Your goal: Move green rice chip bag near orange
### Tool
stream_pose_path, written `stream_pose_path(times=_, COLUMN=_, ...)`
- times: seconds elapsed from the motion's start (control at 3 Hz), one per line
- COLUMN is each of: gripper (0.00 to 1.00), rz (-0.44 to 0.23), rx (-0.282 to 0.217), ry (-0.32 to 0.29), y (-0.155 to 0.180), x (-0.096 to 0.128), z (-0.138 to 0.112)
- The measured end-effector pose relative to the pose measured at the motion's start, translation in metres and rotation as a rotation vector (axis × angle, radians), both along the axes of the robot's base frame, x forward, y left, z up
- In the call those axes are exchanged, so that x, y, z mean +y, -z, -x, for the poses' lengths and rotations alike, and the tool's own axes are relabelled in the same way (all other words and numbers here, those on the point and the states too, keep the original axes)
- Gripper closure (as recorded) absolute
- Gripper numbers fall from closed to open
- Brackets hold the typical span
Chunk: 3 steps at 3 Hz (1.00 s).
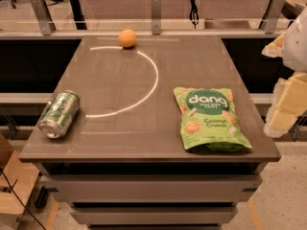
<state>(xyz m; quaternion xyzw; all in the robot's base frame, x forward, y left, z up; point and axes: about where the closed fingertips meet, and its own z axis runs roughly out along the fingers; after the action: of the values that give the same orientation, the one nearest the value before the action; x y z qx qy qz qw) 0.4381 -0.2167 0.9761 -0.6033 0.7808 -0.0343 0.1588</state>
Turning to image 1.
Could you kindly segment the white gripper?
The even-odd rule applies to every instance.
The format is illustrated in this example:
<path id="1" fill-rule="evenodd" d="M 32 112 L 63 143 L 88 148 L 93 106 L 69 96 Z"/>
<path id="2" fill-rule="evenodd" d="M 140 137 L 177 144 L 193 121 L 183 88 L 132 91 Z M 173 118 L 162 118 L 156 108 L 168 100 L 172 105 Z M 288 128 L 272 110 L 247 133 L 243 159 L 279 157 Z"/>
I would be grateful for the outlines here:
<path id="1" fill-rule="evenodd" d="M 291 24 L 286 33 L 279 35 L 262 50 L 269 58 L 282 58 L 294 74 L 279 79 L 273 89 L 264 132 L 272 138 L 286 134 L 299 116 L 307 111 L 307 8 Z"/>

